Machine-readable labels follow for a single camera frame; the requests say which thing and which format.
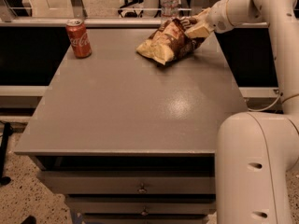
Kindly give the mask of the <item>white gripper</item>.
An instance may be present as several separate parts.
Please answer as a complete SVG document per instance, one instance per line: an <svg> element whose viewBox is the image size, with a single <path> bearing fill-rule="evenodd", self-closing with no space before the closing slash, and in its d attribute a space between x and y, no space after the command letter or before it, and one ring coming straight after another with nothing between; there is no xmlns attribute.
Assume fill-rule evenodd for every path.
<svg viewBox="0 0 299 224"><path fill-rule="evenodd" d="M229 32L233 29L227 13L229 0L220 0L211 8L203 9L191 17L192 25L186 26L185 35L188 38L207 38L215 31L218 34Z"/></svg>

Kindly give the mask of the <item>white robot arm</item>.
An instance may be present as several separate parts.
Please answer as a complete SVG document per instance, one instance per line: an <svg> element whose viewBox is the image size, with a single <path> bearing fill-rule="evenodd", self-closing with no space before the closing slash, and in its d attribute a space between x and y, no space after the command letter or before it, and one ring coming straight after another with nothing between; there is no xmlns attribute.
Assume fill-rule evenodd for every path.
<svg viewBox="0 0 299 224"><path fill-rule="evenodd" d="M286 173L299 162L297 0L220 0L196 15L190 38L244 23L268 27L281 114L244 112L219 129L215 151L217 224L292 224Z"/></svg>

